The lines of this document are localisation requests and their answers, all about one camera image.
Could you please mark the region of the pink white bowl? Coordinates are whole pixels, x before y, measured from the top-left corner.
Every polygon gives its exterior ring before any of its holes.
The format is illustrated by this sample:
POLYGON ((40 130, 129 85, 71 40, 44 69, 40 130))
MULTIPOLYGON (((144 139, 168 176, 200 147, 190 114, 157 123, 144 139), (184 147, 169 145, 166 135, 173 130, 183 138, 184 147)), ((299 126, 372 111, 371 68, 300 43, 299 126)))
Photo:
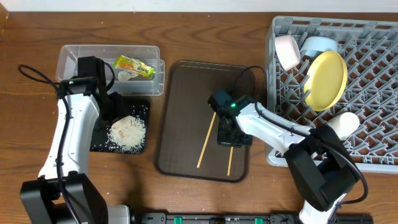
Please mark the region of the pink white bowl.
POLYGON ((284 70, 289 71, 300 63, 300 50, 291 35, 276 37, 274 43, 280 65, 284 70))

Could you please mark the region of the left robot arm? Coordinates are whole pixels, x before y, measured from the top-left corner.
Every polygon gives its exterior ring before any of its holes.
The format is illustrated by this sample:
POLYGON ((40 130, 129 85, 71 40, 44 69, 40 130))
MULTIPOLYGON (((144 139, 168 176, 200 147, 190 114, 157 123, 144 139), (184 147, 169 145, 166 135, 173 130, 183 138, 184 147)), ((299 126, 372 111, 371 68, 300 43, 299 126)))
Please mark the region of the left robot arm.
POLYGON ((122 96, 108 93, 110 65, 95 56, 80 57, 77 75, 54 83, 58 120, 47 160, 38 178, 22 184, 20 197, 32 223, 130 223, 126 205, 107 205, 88 177, 91 138, 95 126, 106 129, 124 118, 122 96))

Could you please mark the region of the wooden chopstick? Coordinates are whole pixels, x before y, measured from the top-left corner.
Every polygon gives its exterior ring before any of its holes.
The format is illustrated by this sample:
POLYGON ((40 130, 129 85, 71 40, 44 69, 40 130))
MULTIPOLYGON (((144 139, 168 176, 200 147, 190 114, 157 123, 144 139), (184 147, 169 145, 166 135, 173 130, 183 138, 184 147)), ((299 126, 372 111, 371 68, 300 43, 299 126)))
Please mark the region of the wooden chopstick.
POLYGON ((233 149, 234 149, 234 147, 232 146, 232 147, 230 148, 230 151, 229 151, 229 160, 228 160, 227 176, 230 176, 230 173, 231 173, 231 164, 232 164, 232 158, 233 158, 233 149))
POLYGON ((211 134, 211 131, 213 129, 215 118, 216 118, 216 112, 213 113, 213 116, 212 116, 212 119, 211 119, 211 122, 210 122, 210 125, 209 125, 209 128, 208 128, 208 132, 206 134, 206 138, 205 138, 205 141, 203 143, 203 147, 201 149, 200 157, 199 157, 198 162, 197 162, 197 169, 199 169, 200 166, 201 166, 201 162, 203 160, 203 156, 204 156, 207 144, 208 144, 208 140, 210 138, 210 134, 211 134))

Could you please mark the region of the light blue bowl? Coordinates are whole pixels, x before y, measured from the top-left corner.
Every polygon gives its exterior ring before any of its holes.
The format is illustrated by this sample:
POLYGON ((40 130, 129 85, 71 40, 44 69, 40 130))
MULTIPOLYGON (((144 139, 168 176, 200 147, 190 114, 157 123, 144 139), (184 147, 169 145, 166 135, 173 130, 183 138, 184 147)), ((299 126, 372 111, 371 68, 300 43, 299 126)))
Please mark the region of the light blue bowl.
POLYGON ((316 58, 323 52, 338 51, 338 44, 327 37, 309 37, 303 43, 300 53, 305 56, 316 58))

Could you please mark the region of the yellow plate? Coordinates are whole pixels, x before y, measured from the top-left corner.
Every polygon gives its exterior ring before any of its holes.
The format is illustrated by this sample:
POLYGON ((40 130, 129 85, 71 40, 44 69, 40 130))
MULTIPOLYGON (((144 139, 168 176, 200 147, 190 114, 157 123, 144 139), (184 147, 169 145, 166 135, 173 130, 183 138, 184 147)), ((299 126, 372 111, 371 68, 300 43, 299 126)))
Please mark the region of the yellow plate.
POLYGON ((308 80, 303 86, 305 103, 314 111, 331 108, 342 97, 348 69, 345 60, 334 51, 320 54, 307 71, 308 80))

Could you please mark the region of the white green cup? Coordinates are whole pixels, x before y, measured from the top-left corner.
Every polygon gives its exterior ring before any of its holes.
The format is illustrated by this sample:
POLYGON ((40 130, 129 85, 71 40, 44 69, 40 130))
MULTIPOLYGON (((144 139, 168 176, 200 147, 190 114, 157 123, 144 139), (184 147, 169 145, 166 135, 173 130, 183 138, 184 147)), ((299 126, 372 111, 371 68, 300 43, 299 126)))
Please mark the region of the white green cup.
POLYGON ((352 112, 344 112, 328 121, 341 141, 349 138, 360 126, 359 118, 352 112))

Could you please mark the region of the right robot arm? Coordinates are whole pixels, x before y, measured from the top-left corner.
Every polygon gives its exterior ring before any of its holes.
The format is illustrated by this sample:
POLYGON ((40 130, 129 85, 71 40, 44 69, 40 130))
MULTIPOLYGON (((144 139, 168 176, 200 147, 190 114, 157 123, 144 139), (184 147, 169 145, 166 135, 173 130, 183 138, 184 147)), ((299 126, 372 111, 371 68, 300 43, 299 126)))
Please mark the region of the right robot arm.
POLYGON ((284 156, 298 191, 304 198, 302 223, 329 223, 344 197, 363 175, 335 131, 292 123, 244 95, 235 100, 226 90, 212 94, 208 104, 229 131, 232 145, 254 136, 284 156))

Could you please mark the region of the green orange snack wrapper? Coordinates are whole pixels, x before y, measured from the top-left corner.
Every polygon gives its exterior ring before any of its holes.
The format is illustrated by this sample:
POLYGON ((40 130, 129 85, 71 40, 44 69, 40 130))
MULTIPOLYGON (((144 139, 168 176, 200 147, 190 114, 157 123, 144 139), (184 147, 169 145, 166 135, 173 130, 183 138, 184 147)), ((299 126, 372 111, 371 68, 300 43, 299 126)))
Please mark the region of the green orange snack wrapper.
POLYGON ((120 55, 113 64, 113 68, 118 68, 122 70, 127 70, 129 72, 134 72, 147 78, 152 78, 155 73, 155 68, 146 65, 144 62, 129 58, 124 55, 120 55))

